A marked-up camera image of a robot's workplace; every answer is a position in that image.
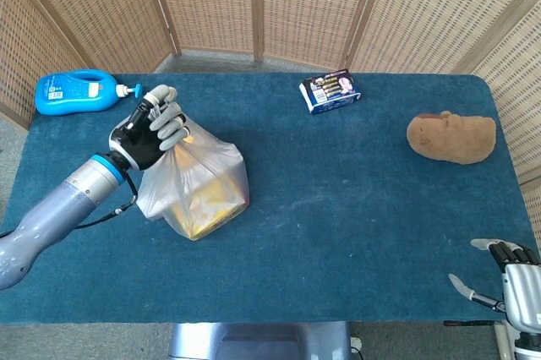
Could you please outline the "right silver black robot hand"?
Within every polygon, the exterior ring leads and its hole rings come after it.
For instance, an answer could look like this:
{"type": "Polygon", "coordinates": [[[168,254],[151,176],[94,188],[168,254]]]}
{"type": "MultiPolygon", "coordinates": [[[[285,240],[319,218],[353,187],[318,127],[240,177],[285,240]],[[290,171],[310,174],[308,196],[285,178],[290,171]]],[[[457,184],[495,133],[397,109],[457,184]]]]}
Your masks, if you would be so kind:
{"type": "Polygon", "coordinates": [[[454,274],[449,280],[467,300],[503,313],[520,332],[540,333],[540,259],[528,247],[501,239],[477,238],[470,244],[490,252],[501,273],[503,298],[495,299],[466,286],[454,274]]]}

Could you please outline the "left black grey robot hand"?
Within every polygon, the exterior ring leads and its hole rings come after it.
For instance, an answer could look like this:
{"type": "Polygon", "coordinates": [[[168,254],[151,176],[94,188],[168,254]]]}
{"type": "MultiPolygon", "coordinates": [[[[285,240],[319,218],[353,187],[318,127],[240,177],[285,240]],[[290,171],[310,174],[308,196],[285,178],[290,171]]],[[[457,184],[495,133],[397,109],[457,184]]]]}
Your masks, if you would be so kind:
{"type": "Polygon", "coordinates": [[[109,135],[106,156],[123,170],[144,171],[190,135],[177,90],[158,85],[109,135]]]}

